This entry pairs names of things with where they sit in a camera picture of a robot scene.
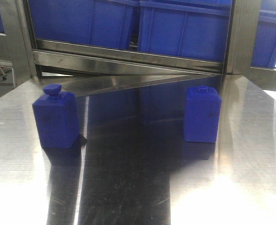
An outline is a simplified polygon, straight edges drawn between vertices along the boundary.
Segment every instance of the blue plastic bottle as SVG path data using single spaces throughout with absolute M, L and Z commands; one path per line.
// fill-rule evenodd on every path
M 45 86 L 45 94 L 32 105 L 44 148 L 69 148 L 79 135 L 75 96 L 60 92 L 61 88 L 59 84 Z
M 191 87 L 186 91 L 184 137 L 188 142 L 216 142 L 222 99 L 214 88 Z

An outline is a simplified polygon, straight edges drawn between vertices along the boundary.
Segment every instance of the bottle cap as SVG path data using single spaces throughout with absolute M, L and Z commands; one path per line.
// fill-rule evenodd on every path
M 44 93 L 47 95 L 58 95 L 62 89 L 60 84 L 49 84 L 43 88 Z
M 208 92 L 208 87 L 205 85 L 201 85 L 198 88 L 198 92 L 200 92 L 200 93 Z

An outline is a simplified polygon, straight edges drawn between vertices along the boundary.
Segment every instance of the stainless steel table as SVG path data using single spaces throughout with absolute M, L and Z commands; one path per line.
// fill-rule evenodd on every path
M 30 80 L 0 98 L 0 225 L 276 224 L 276 101 L 227 76 L 217 143 L 188 143 L 183 88 L 220 77 L 162 78 Z M 70 150 L 39 144 L 31 104 L 53 82 L 77 96 Z

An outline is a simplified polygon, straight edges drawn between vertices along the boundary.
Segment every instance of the metal ledge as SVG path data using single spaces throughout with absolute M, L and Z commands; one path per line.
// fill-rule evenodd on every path
M 204 60 L 185 59 L 152 53 L 121 51 L 101 47 L 76 45 L 64 42 L 37 39 L 37 47 L 41 50 L 74 53 L 79 55 L 94 56 L 105 59 L 123 60 L 137 63 L 153 64 L 157 66 L 192 69 L 213 73 L 222 72 L 222 63 Z
M 251 67 L 250 72 L 244 75 L 263 90 L 276 91 L 276 69 Z
M 203 77 L 220 75 L 50 51 L 35 50 L 33 54 L 38 65 L 93 75 L 201 75 Z

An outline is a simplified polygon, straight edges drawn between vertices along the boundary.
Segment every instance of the shelving unit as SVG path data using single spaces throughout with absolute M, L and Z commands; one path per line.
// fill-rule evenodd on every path
M 42 71 L 89 75 L 238 75 L 276 90 L 276 69 L 252 67 L 261 0 L 234 0 L 225 62 L 36 39 L 27 0 L 0 0 L 5 34 L 0 33 L 0 66 L 12 67 L 15 86 Z

